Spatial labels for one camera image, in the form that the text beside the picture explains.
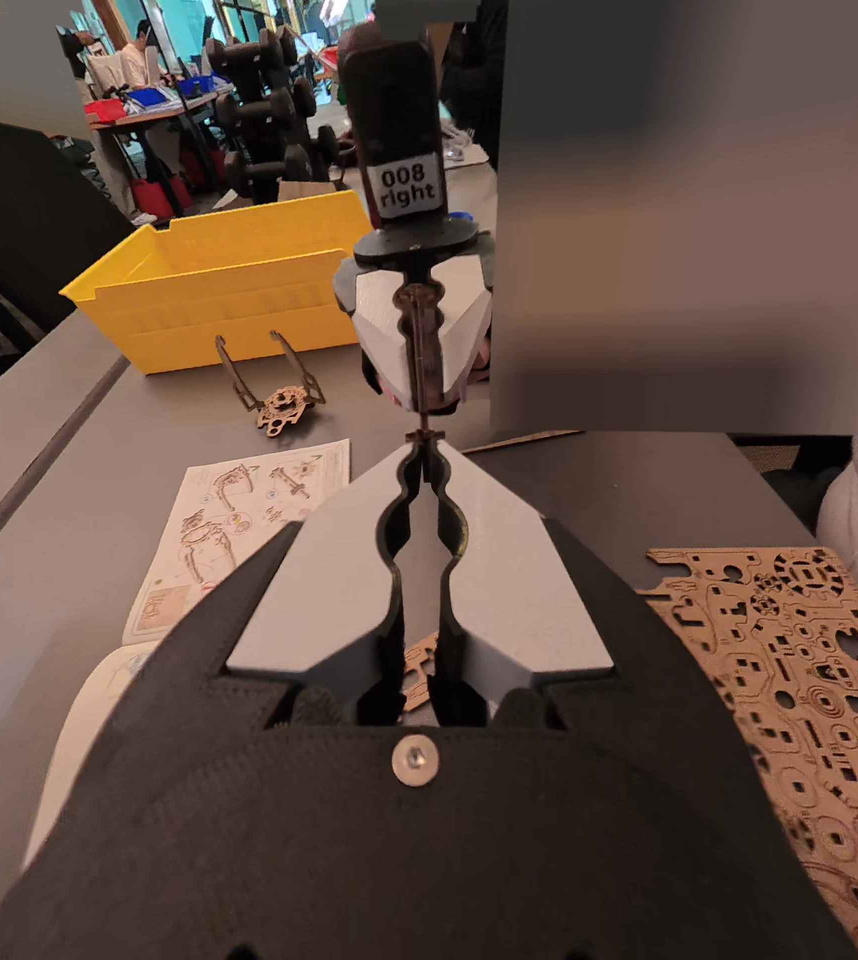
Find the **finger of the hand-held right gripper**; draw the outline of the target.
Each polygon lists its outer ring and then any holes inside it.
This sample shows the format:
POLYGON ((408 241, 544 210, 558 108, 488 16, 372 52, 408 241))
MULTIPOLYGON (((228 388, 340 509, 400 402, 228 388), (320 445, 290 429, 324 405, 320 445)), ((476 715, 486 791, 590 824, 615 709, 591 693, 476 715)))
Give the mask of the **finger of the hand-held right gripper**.
POLYGON ((473 366, 492 321, 492 293, 480 255, 459 255, 436 264, 430 279, 440 288, 436 310, 439 373, 430 374, 429 410, 441 415, 463 401, 473 366))
POLYGON ((359 269, 351 320, 362 351, 364 381, 376 394, 416 411, 411 336, 401 327, 403 310, 395 303, 403 285, 404 276, 397 270, 359 269))

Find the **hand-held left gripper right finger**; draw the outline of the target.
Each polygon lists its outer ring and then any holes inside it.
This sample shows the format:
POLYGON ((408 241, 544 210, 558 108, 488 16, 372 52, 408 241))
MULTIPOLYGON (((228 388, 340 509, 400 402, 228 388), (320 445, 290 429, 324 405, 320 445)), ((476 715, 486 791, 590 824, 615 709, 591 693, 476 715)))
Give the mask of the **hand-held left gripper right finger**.
POLYGON ((435 717, 483 727, 513 690, 605 678, 615 664, 542 515, 435 440, 440 580, 435 717))

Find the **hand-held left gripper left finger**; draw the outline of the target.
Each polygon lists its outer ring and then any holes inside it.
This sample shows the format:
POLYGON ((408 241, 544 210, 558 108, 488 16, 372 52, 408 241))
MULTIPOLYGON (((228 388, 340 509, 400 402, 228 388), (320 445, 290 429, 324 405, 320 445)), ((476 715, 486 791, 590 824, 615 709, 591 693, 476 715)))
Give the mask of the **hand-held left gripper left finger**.
POLYGON ((409 447, 298 526, 226 662, 228 673, 322 687, 364 726, 403 711, 404 610, 396 557, 409 540, 409 447))

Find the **small wooden cross piece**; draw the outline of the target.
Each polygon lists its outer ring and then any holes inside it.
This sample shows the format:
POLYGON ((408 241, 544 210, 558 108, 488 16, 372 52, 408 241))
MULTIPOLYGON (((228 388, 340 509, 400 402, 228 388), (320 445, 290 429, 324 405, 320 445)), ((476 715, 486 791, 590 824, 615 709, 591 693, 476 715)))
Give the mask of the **small wooden cross piece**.
POLYGON ((406 476, 419 475, 423 482, 437 487, 448 470, 447 460, 441 449, 444 439, 444 432, 430 428, 418 428, 408 433, 406 442, 411 447, 409 461, 412 465, 406 467, 406 476))

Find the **wooden claw model assembly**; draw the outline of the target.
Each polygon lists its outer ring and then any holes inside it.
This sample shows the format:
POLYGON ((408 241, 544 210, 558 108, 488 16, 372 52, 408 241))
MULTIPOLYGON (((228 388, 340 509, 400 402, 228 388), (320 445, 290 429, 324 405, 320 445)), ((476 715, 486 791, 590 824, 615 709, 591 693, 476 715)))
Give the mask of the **wooden claw model assembly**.
POLYGON ((287 426, 296 425, 306 410, 325 404, 326 399, 317 379, 304 366, 285 336, 275 329, 270 330, 269 335, 282 347, 283 354, 297 373, 299 382, 274 391, 264 401, 257 401, 255 394, 245 384, 227 351, 224 337, 219 334, 215 336, 215 349, 231 380, 233 392, 243 404, 243 408, 257 415, 256 426, 266 433, 267 438, 275 438, 287 426))

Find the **laser-cut wooden parts sheet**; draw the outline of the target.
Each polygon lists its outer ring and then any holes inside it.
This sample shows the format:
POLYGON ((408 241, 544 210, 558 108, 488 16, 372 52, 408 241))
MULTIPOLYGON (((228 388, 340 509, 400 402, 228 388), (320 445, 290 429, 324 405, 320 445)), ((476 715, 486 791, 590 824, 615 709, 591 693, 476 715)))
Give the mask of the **laser-cut wooden parts sheet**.
POLYGON ((713 683, 858 948, 858 588, 823 547, 651 548, 642 596, 713 683))

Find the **printed instruction sheet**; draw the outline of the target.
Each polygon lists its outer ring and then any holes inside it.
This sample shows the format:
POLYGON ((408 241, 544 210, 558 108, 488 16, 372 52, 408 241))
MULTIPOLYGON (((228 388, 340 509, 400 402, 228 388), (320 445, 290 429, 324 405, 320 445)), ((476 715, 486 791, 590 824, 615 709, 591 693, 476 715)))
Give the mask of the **printed instruction sheet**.
POLYGON ((55 742, 23 869, 50 834, 96 735, 158 644, 287 523, 303 521, 343 490, 350 473, 349 438, 186 470, 123 642, 82 684, 55 742))

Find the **small wooden sheet offcut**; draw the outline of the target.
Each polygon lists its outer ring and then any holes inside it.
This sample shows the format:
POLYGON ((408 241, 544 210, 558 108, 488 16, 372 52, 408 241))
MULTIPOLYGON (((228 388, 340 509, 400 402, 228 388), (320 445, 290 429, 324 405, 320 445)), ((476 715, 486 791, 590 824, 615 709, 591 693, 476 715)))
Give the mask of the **small wooden sheet offcut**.
POLYGON ((429 679, 435 675, 438 632, 414 642, 404 654, 403 713, 412 714, 431 701, 429 679))

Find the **black dumbbell rack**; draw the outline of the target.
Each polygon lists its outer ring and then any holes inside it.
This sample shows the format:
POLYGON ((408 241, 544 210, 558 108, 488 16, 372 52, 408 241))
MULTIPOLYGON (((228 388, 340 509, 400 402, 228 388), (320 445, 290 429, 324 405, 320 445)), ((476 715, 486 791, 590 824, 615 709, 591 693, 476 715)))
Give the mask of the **black dumbbell rack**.
POLYGON ((312 72, 304 66, 294 32, 262 29, 255 42, 224 44, 208 38, 204 51, 231 93, 215 103, 219 126, 230 140, 223 172, 230 188, 256 205, 277 202, 279 181, 331 182, 339 139, 330 126, 310 131, 317 103, 312 72))

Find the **yellow plastic bin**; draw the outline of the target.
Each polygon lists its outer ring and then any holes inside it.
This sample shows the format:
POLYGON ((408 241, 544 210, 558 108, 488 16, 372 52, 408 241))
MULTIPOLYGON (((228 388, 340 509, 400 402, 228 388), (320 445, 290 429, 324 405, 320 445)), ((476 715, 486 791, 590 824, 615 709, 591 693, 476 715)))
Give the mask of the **yellow plastic bin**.
POLYGON ((139 227, 60 290, 143 375, 357 342, 333 278, 370 230, 352 190, 139 227))

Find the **long work table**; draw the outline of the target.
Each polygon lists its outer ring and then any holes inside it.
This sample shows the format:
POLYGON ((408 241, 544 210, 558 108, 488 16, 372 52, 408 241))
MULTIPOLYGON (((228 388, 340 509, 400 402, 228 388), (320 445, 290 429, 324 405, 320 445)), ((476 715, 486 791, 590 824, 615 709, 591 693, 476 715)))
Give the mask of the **long work table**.
POLYGON ((183 161, 188 161, 187 176, 192 186, 209 193, 216 192, 225 183, 223 152, 219 142, 210 132, 207 122, 211 121, 213 126, 218 126, 215 118, 216 100, 222 93, 233 92, 234 87, 219 76, 215 76, 215 79, 216 90, 195 99, 182 96, 176 86, 160 89, 170 102, 153 109, 141 109, 137 103, 129 100, 126 96, 128 88, 111 89, 107 94, 94 100, 109 97, 121 99, 127 117, 111 124, 91 124, 89 117, 86 116, 86 121, 93 133, 108 133, 115 141, 130 137, 139 145, 143 155, 145 174, 139 174, 135 165, 127 158, 125 163, 127 169, 131 171, 130 178, 160 183, 170 197, 173 210, 181 216, 190 207, 184 211, 180 209, 176 198, 171 195, 169 180, 173 176, 183 178, 183 174, 174 172, 171 164, 160 156, 154 144, 149 141, 147 133, 160 127, 177 128, 180 137, 179 156, 183 161))

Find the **red crate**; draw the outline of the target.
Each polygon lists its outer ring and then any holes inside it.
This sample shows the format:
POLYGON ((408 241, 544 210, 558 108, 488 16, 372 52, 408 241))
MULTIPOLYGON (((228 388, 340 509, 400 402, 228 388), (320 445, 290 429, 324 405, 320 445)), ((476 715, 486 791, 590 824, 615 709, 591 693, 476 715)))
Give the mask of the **red crate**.
MULTIPOLYGON (((174 175, 170 177, 170 192, 172 197, 177 199, 177 205, 181 210, 189 208, 193 204, 193 198, 183 181, 183 178, 174 175)), ((170 203, 170 197, 159 182, 149 181, 143 178, 131 178, 129 181, 136 206, 143 213, 154 215, 160 220, 169 220, 174 216, 181 216, 176 213, 170 203)))

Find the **black panel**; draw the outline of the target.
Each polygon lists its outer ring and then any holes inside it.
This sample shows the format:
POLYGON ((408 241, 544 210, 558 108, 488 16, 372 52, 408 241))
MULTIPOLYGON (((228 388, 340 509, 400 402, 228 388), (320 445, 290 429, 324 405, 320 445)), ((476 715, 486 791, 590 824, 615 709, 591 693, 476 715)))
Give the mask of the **black panel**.
POLYGON ((61 290, 134 231, 42 132, 0 123, 0 294, 39 329, 75 310, 61 290))

